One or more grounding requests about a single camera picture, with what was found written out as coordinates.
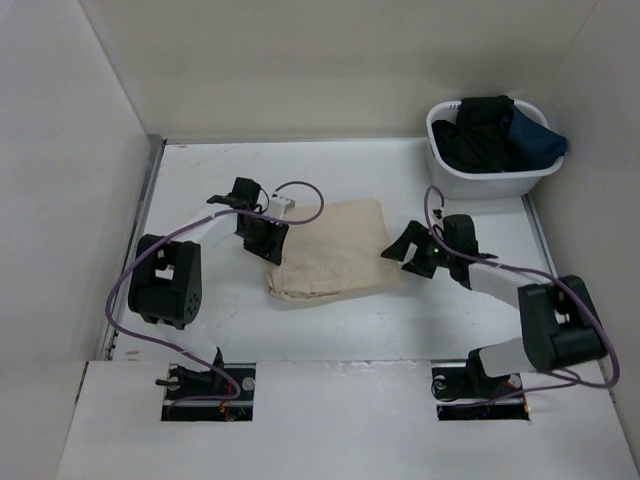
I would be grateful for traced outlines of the beige trousers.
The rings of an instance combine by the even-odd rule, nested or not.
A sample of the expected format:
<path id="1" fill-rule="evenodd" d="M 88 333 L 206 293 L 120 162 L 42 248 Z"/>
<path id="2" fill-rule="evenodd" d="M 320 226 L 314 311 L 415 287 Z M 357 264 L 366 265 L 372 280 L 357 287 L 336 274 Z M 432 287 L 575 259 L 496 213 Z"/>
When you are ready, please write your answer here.
<path id="1" fill-rule="evenodd" d="M 313 222 L 289 229 L 279 266 L 265 265 L 270 294 L 285 301 L 329 302 L 393 288 L 400 269 L 381 257 L 390 244 L 379 201 L 328 204 Z"/>

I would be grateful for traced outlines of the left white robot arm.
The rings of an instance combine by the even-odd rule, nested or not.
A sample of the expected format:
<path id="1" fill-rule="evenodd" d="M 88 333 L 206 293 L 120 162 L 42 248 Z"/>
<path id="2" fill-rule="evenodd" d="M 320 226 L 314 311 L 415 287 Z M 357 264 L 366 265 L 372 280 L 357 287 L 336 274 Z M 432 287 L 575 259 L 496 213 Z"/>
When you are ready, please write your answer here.
<path id="1" fill-rule="evenodd" d="M 242 240 L 245 251 L 279 266 L 284 241 L 294 224 L 285 216 L 294 210 L 295 201 L 276 190 L 261 204 L 263 193 L 256 181 L 238 177 L 229 193 L 211 196 L 192 219 L 176 230 L 164 235 L 143 235 L 133 262 L 123 271 L 107 301 L 107 318 L 119 333 L 170 349 L 199 365 L 192 371 L 189 383 L 202 398 L 219 395 L 224 382 L 231 387 L 232 398 L 239 395 L 241 387 L 214 359 L 206 360 L 171 340 L 118 324 L 113 317 L 114 297 L 128 281 L 127 306 L 132 313 L 146 324 L 182 332 L 195 322 L 203 303 L 202 257 L 206 246 L 233 234 Z"/>

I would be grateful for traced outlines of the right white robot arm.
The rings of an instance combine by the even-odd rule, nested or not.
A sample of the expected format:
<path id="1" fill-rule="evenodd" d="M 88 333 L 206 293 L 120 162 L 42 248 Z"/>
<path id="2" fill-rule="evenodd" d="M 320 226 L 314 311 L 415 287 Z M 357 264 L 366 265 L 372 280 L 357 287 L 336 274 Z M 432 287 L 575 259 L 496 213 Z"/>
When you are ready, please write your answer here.
<path id="1" fill-rule="evenodd" d="M 470 351 L 462 368 L 434 369 L 437 398 L 493 400 L 523 372 L 547 374 L 563 387 L 573 386 L 582 380 L 566 376 L 567 368 L 604 357 L 610 358 L 612 373 L 602 386 L 617 384 L 619 360 L 584 281 L 498 263 L 496 256 L 480 252 L 470 216 L 443 216 L 428 226 L 412 221 L 381 255 L 425 278 L 444 268 L 462 287 L 490 295 L 519 314 L 519 337 Z"/>

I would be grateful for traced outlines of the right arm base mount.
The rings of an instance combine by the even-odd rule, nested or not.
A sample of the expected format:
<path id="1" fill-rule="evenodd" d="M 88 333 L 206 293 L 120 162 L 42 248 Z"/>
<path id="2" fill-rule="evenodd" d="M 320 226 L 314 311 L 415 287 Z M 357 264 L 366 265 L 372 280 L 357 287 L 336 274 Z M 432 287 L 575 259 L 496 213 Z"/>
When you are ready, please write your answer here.
<path id="1" fill-rule="evenodd" d="M 439 421 L 529 420 L 518 374 L 487 377 L 470 365 L 437 365 L 431 393 Z"/>

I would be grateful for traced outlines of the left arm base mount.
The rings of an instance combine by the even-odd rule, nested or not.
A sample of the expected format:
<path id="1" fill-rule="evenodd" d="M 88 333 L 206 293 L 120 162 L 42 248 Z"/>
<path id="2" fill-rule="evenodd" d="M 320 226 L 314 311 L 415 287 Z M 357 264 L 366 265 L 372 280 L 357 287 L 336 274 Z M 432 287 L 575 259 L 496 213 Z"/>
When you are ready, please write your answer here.
<path id="1" fill-rule="evenodd" d="M 256 390 L 255 364 L 226 364 L 227 379 L 208 370 L 194 371 L 171 364 L 164 378 L 161 420 L 164 422 L 249 422 Z"/>

